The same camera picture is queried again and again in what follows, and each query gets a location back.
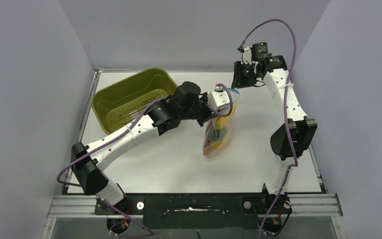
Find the clear zip top bag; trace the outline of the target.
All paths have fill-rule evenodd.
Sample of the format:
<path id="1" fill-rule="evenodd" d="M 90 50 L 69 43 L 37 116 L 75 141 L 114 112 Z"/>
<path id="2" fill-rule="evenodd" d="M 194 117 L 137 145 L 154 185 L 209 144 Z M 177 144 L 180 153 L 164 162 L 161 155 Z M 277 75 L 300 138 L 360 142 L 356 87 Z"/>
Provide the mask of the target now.
<path id="1" fill-rule="evenodd" d="M 229 90 L 229 92 L 231 93 L 233 104 L 236 104 L 236 106 L 237 106 L 237 104 L 238 104 L 238 100 L 239 100 L 239 97 L 240 97 L 240 93 L 239 93 L 239 91 L 236 90 L 236 89 L 232 89 L 232 88 L 229 88 L 228 90 Z M 223 137 L 226 133 L 228 133 L 228 132 L 230 133 L 230 131 L 229 131 L 229 129 L 228 129 L 228 124 L 229 124 L 230 121 L 228 122 L 228 124 L 227 124 L 226 127 L 222 128 L 221 130 L 217 130 L 217 129 L 215 129 L 214 126 L 213 126 L 213 121 L 215 120 L 215 118 L 211 119 L 211 120 L 207 123 L 206 128 L 205 128 L 205 136 L 206 136 L 207 134 L 212 134 L 212 136 L 213 136 L 214 138 L 221 138 L 221 137 Z"/>

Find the olive green plastic bin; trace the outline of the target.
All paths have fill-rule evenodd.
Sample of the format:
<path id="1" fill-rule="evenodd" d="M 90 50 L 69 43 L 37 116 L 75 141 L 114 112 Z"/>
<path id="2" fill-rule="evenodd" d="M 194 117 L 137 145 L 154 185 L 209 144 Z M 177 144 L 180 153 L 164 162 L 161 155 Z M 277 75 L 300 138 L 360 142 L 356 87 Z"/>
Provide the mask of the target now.
<path id="1" fill-rule="evenodd" d="M 132 122 L 152 101 L 172 95 L 177 84 L 161 68 L 149 68 L 96 92 L 92 109 L 106 134 Z"/>

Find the yellow toy banana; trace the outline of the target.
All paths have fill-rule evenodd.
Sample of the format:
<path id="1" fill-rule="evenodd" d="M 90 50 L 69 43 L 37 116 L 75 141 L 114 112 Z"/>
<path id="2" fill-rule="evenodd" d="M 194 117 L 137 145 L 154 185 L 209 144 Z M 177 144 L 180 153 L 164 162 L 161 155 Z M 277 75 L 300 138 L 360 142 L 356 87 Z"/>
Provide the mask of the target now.
<path id="1" fill-rule="evenodd" d="M 222 128 L 226 127 L 228 122 L 233 118 L 235 111 L 236 111 L 236 104 L 233 105 L 233 110 L 231 114 L 227 117 L 217 117 L 213 121 L 213 126 L 217 130 L 221 130 Z"/>

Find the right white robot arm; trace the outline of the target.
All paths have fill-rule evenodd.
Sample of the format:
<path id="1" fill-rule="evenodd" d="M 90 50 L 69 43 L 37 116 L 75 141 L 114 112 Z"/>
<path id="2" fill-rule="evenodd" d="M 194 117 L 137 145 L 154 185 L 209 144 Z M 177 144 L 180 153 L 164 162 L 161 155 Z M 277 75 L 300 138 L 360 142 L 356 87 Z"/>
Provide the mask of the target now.
<path id="1" fill-rule="evenodd" d="M 268 52 L 265 42 L 240 47 L 241 60 L 234 64 L 233 88 L 266 86 L 279 112 L 280 127 L 272 134 L 270 145 L 275 155 L 271 175 L 264 184 L 268 194 L 260 198 L 262 210 L 271 213 L 280 205 L 276 195 L 287 191 L 287 181 L 298 160 L 308 150 L 317 130 L 299 103 L 290 70 L 283 56 Z"/>

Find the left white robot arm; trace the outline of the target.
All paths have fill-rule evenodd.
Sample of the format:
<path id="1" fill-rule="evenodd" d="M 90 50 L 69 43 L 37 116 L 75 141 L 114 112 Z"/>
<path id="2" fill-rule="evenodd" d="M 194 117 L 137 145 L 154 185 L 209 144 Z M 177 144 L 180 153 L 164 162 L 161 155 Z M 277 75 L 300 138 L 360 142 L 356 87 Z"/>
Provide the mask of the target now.
<path id="1" fill-rule="evenodd" d="M 183 120 L 195 120 L 200 126 L 217 116 L 230 99 L 224 90 L 202 93 L 193 82 L 184 82 L 172 95 L 150 103 L 130 124 L 114 133 L 84 145 L 72 146 L 71 169 L 87 196 L 96 195 L 112 205 L 124 200 L 121 187 L 104 170 L 137 145 L 175 129 Z"/>

